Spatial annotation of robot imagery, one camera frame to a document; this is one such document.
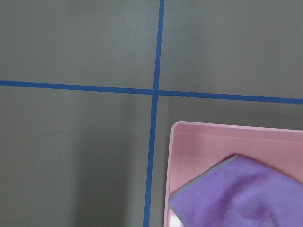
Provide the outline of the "blue tape line crosswise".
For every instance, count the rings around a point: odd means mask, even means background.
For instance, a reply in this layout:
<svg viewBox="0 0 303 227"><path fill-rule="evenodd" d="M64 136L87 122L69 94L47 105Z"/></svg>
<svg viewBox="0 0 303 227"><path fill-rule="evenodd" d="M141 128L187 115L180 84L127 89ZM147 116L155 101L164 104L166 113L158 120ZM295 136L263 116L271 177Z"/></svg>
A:
<svg viewBox="0 0 303 227"><path fill-rule="evenodd" d="M171 96L171 97L190 97L190 98L266 102L266 103L280 103L280 104L294 104L294 105L301 105L303 103L303 100L299 98L247 96L247 95L201 93L201 92L188 92L188 91L86 86L86 85L23 82L23 81L8 81L8 80L2 80L0 82L0 85L7 87L30 87L30 88L77 90L77 91L107 92L107 93L121 93L121 94L151 95L151 96L156 95L156 96Z"/></svg>

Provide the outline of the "pink plastic tray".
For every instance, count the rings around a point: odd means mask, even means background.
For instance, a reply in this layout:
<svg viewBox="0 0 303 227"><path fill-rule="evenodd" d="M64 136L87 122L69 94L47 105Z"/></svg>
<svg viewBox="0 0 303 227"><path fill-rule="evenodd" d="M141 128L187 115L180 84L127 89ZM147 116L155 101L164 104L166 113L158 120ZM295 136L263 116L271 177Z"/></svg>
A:
<svg viewBox="0 0 303 227"><path fill-rule="evenodd" d="M302 182L302 130L177 122L171 128L164 205L165 227L182 223L169 206L170 197L220 161L241 155Z"/></svg>

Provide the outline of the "blue tape line lengthwise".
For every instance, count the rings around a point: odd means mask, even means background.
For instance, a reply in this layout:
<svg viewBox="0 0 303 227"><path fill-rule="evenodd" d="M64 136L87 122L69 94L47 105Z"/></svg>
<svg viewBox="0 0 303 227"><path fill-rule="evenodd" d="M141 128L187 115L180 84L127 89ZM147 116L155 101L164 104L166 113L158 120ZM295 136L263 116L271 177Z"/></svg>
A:
<svg viewBox="0 0 303 227"><path fill-rule="evenodd" d="M150 120L149 149L148 149L147 171L146 171L143 227L148 227L150 225L154 149L155 149L155 135L156 135L158 96L159 96L159 84L160 84L160 67L161 67L161 49L162 49L164 11L165 11L165 0L160 0L159 1L158 25L157 25L154 79L153 79L153 88L152 88L151 120Z"/></svg>

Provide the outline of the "purple microfibre cloth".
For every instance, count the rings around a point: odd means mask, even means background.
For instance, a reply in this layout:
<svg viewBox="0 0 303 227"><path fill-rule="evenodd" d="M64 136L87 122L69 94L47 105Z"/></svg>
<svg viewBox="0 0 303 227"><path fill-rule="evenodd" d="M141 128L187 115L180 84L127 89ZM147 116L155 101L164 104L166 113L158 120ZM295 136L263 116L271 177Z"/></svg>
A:
<svg viewBox="0 0 303 227"><path fill-rule="evenodd" d="M186 227L300 227L303 185L233 156L180 188L169 205Z"/></svg>

